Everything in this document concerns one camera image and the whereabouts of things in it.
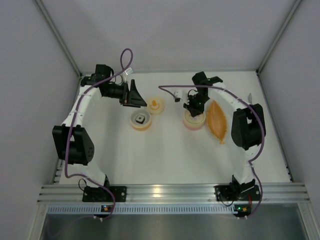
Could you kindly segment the metal tongs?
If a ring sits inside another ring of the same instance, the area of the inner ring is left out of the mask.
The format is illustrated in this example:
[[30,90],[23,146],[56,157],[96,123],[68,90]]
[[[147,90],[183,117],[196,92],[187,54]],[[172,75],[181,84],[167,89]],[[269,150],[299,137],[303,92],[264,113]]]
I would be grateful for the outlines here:
[[249,102],[249,103],[252,103],[252,102],[253,102],[253,97],[252,97],[252,94],[251,94],[251,93],[248,95],[247,99],[248,99],[248,102]]

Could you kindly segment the cream lid orange handle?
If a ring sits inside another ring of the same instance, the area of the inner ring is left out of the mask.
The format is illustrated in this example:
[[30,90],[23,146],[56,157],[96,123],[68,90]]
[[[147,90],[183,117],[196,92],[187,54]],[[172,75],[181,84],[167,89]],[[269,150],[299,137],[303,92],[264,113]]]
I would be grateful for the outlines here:
[[147,111],[152,115],[158,115],[162,113],[165,109],[165,101],[159,96],[150,97],[146,101]]

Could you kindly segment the yellow lunch bowl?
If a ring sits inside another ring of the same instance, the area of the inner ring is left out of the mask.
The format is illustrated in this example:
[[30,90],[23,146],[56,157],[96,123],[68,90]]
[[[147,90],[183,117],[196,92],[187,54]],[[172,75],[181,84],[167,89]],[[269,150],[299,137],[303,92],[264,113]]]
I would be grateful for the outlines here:
[[152,124],[152,116],[145,109],[135,110],[129,118],[131,126],[137,131],[145,131]]

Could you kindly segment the pink lunch bowl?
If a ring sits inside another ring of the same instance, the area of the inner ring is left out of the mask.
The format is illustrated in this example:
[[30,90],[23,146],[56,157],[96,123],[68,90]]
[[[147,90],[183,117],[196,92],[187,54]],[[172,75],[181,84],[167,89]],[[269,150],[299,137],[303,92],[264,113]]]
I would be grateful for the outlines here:
[[191,130],[191,131],[197,131],[200,130],[203,126],[204,126],[204,122],[200,122],[200,123],[189,123],[186,121],[183,121],[184,126]]

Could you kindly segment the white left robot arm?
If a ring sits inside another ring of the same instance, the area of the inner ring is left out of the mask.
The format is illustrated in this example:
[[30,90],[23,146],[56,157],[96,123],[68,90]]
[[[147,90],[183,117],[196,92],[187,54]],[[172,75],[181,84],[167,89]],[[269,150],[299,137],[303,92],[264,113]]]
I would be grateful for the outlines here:
[[67,118],[52,129],[58,158],[64,161],[65,177],[79,177],[85,183],[82,189],[83,202],[126,201],[127,188],[111,186],[107,175],[94,162],[95,145],[86,126],[102,98],[117,99],[125,107],[140,108],[147,105],[137,90],[135,80],[126,81],[132,72],[129,66],[115,73],[105,64],[96,65],[93,74],[82,78],[78,96]]

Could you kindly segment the cream lid pink handle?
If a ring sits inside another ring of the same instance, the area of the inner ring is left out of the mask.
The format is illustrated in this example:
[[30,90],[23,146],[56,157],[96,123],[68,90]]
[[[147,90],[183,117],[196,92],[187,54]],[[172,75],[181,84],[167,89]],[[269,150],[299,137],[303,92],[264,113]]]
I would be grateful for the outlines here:
[[191,113],[188,110],[184,111],[183,121],[185,121],[185,122],[189,122],[191,124],[198,124],[198,123],[205,122],[205,120],[206,120],[205,113],[202,113],[202,114],[199,114],[199,115],[192,117]]

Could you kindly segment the black white sushi roll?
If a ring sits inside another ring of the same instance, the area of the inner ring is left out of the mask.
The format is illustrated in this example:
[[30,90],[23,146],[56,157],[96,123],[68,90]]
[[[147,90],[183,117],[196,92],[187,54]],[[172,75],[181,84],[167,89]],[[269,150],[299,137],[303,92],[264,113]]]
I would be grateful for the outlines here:
[[141,115],[141,114],[138,114],[135,118],[135,122],[140,124],[140,125],[143,125],[144,122],[145,122],[146,118],[144,115]]

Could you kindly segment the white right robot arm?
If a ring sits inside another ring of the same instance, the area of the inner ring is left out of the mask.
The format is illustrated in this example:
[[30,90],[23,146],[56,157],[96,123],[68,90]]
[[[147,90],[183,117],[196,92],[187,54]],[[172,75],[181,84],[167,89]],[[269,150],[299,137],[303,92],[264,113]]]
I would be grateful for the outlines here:
[[201,71],[192,77],[192,82],[194,94],[175,93],[184,101],[184,125],[192,130],[206,125],[220,144],[230,137],[241,151],[233,162],[231,182],[226,189],[220,189],[218,197],[221,201],[248,198],[249,191],[258,187],[254,161],[260,156],[265,143],[263,107],[237,97],[227,90],[218,76],[207,77]]

